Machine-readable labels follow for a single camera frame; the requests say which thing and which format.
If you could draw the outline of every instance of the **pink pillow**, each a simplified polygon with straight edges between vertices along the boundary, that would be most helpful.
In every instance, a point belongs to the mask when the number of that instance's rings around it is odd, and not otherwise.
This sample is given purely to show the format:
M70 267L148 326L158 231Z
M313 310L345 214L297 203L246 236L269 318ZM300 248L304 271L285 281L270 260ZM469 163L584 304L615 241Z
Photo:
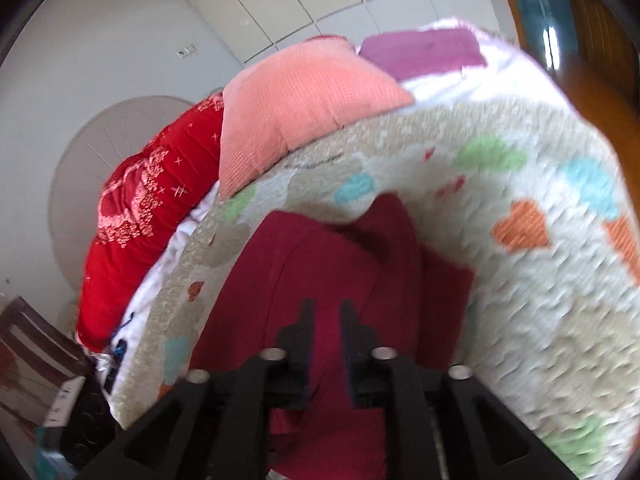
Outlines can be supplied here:
M347 124L414 102L342 37L318 38L243 70L223 91L220 197L291 150Z

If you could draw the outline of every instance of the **maroon cloth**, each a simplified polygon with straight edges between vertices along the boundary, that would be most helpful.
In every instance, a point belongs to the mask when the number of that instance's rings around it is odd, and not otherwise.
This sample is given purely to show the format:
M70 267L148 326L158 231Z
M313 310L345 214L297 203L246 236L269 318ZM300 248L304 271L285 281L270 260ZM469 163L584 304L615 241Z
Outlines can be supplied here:
M396 81L442 74L465 66L486 66L480 45L468 28L408 30L369 36L360 56Z
M379 196L350 224L272 212L238 258L191 357L191 368L238 367L273 346L316 300L311 401L304 412L274 410L277 472L291 479L385 477L382 410L351 407L338 308L349 298L379 342L424 367L445 368L473 280L420 245L395 195Z

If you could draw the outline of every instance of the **white bed sheet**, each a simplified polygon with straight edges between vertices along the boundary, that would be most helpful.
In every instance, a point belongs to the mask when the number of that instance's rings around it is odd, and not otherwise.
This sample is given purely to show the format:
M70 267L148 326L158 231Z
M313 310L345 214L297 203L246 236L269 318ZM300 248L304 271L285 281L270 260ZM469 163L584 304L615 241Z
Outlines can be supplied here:
M416 108L428 108L435 105L487 101L510 96L573 109L567 97L542 67L519 48L498 40L474 25L456 18L439 20L421 30L454 27L469 28L476 35L487 67L464 68L460 72L422 76L403 82L402 86L414 95L415 104L399 110L397 113L408 113ZM127 341L127 351L120 364L119 376L128 375L128 369L133 361L132 356L135 354L143 335L153 302L164 282L177 266L187 241L211 208L217 193L218 183L215 183L198 206L178 226L169 240L166 250L149 270L131 298L122 318L122 327L111 340L111 349L116 347L120 339ZM101 382L104 381L106 371L103 369L100 372Z

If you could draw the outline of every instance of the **purple cloth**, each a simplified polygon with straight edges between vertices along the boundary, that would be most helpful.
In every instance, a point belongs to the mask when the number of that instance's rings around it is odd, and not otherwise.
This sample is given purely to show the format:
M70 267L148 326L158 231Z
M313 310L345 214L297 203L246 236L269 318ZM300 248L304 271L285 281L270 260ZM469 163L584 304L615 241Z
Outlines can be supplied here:
M452 72L464 66L486 66L478 40L468 28L369 36L362 42L360 55L396 81Z

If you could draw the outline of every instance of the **white quilted blanket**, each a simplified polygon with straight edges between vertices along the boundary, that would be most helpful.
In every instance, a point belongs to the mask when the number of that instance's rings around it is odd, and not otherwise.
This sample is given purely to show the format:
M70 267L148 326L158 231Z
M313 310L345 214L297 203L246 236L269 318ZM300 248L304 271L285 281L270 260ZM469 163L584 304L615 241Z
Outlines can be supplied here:
M640 414L636 219L599 132L518 100L363 121L216 202L149 315L127 379L136 387L117 397L121 422L184 372L270 211L353 219L389 190L425 243L476 272L458 359L580 478L615 478Z

